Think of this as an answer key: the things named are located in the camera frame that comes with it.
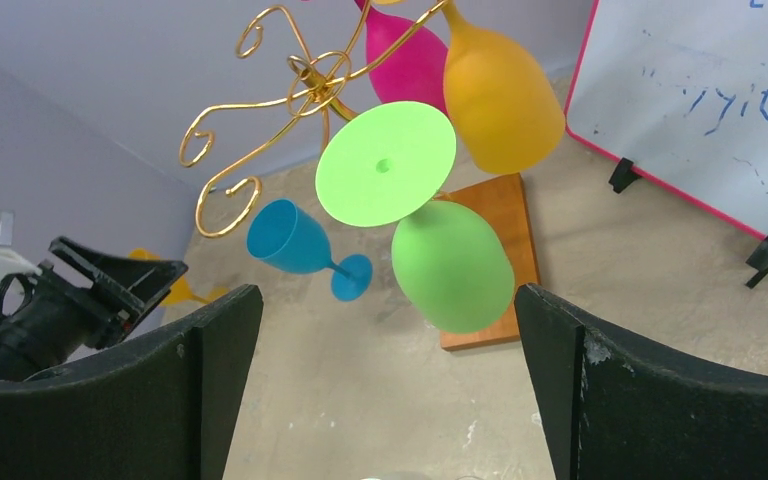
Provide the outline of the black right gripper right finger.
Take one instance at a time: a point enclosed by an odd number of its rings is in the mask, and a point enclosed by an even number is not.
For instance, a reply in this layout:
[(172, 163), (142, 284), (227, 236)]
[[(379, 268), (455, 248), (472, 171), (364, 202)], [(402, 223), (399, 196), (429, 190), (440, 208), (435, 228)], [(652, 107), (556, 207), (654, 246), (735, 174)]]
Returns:
[(768, 479), (768, 376), (668, 347), (536, 285), (514, 300), (559, 479)]

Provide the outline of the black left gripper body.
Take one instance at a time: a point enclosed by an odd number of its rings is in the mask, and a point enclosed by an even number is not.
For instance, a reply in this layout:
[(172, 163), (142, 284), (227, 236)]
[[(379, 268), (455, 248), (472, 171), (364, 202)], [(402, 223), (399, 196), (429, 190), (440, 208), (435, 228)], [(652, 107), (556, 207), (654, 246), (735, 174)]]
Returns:
[(23, 381), (63, 364), (81, 345), (103, 350), (130, 332), (92, 332), (89, 319), (61, 291), (51, 268), (0, 282), (0, 380)]

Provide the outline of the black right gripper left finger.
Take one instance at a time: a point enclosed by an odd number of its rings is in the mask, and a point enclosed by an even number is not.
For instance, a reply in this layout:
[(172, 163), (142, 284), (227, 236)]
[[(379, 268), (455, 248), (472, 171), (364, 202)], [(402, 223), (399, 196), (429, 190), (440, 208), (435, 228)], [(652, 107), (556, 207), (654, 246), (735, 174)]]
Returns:
[(264, 300), (254, 285), (24, 382), (0, 381), (0, 479), (219, 479)]

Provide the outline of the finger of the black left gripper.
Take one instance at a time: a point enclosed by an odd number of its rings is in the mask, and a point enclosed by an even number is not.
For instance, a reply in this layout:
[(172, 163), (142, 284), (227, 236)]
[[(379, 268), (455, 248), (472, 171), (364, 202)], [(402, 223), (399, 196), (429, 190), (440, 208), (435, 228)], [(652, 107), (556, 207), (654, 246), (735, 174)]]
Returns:
[(66, 283), (61, 291), (89, 319), (92, 332), (130, 332), (171, 292), (188, 271), (180, 260), (139, 260), (93, 250), (65, 236), (49, 252), (91, 282)]

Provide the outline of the green plastic wine glass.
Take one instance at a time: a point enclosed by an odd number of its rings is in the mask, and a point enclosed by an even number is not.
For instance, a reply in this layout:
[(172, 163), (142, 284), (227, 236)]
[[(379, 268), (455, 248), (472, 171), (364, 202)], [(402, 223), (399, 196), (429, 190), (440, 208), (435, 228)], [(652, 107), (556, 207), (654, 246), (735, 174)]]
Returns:
[(394, 225), (390, 257), (402, 292), (437, 329), (466, 334), (502, 317), (515, 275), (489, 223), (437, 197), (456, 150), (453, 125), (438, 109), (415, 101), (382, 104), (333, 136), (315, 190), (323, 209), (343, 224)]

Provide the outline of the orange plastic wine glass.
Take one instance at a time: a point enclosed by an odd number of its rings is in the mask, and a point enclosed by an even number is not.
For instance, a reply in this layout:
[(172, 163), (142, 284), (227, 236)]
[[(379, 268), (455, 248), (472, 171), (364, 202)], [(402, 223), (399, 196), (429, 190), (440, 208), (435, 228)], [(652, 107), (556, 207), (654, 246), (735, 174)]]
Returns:
[[(560, 143), (566, 118), (534, 56), (512, 38), (470, 23), (452, 1), (440, 1), (450, 41), (443, 74), (448, 116), (476, 166), (513, 174), (545, 159)], [(421, 27), (413, 24), (378, 58), (369, 73)]]

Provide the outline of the pink plastic wine glass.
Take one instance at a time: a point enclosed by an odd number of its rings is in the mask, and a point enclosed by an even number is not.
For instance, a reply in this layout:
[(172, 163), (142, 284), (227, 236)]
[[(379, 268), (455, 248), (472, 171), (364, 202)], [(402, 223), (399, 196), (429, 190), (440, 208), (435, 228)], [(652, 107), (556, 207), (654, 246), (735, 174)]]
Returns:
[[(372, 62), (413, 24), (406, 18), (369, 10), (366, 61)], [(445, 113), (443, 74), (448, 48), (426, 27), (406, 40), (393, 54), (369, 73), (372, 87), (383, 103), (417, 101)]]

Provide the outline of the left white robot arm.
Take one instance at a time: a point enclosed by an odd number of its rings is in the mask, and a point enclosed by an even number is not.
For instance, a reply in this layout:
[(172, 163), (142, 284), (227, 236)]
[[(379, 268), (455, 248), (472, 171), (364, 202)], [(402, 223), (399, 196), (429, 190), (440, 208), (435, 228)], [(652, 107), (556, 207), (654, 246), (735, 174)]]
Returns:
[(0, 277), (0, 380), (24, 381), (65, 363), (80, 346), (123, 342), (188, 269), (179, 260), (108, 255), (64, 236), (49, 250), (91, 284), (73, 285), (48, 261), (36, 273)]

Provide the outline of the blue plastic wine glass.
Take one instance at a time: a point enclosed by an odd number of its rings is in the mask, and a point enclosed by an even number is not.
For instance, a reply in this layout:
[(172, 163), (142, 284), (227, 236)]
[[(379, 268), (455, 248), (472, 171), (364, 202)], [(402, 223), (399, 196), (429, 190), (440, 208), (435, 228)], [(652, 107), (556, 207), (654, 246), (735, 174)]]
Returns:
[(287, 198), (274, 200), (257, 213), (249, 226), (246, 248), (253, 258), (285, 273), (332, 270), (331, 292), (343, 302), (363, 295), (372, 280), (373, 267), (367, 256), (353, 254), (336, 261), (321, 224)]

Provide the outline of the clear wine glass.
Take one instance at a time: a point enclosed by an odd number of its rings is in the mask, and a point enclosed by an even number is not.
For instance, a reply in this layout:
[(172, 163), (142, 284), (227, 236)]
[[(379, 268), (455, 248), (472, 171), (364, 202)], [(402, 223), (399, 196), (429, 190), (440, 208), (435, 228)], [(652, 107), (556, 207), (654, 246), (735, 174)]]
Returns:
[[(435, 477), (416, 471), (392, 471), (365, 475), (361, 480), (435, 480)], [(444, 480), (483, 480), (483, 478), (477, 475), (467, 474), (444, 478)]]

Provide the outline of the pink framed whiteboard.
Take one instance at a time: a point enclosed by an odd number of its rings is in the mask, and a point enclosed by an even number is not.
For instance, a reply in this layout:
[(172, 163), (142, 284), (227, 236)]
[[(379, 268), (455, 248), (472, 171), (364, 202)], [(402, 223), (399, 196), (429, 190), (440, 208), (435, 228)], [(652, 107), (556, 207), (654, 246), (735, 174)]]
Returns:
[(568, 134), (755, 236), (768, 274), (768, 1), (597, 1)]

